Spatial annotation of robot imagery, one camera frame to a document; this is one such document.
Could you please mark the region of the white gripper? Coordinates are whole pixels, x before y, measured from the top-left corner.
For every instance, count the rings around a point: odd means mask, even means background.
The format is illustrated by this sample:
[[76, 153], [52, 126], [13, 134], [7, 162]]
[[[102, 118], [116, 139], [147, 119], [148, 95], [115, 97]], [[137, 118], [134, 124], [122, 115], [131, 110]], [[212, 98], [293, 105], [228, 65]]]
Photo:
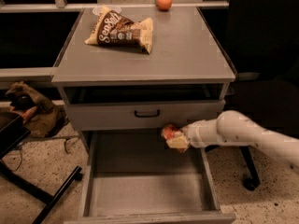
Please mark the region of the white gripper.
[[199, 120], [181, 128], [185, 136], [177, 136], [166, 141], [169, 147], [176, 149], [186, 149], [189, 144], [195, 148], [205, 148], [207, 144], [203, 141], [200, 134], [204, 121]]

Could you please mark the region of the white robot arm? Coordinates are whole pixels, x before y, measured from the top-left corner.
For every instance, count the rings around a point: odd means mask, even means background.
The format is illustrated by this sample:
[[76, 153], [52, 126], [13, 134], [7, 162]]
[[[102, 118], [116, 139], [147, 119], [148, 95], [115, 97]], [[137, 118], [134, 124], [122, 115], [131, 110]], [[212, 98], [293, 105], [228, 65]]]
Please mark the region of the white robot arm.
[[170, 148], [182, 152], [212, 145], [254, 147], [299, 173], [299, 140], [267, 130], [237, 111], [224, 111], [215, 119], [197, 120], [182, 128], [166, 125], [162, 137]]

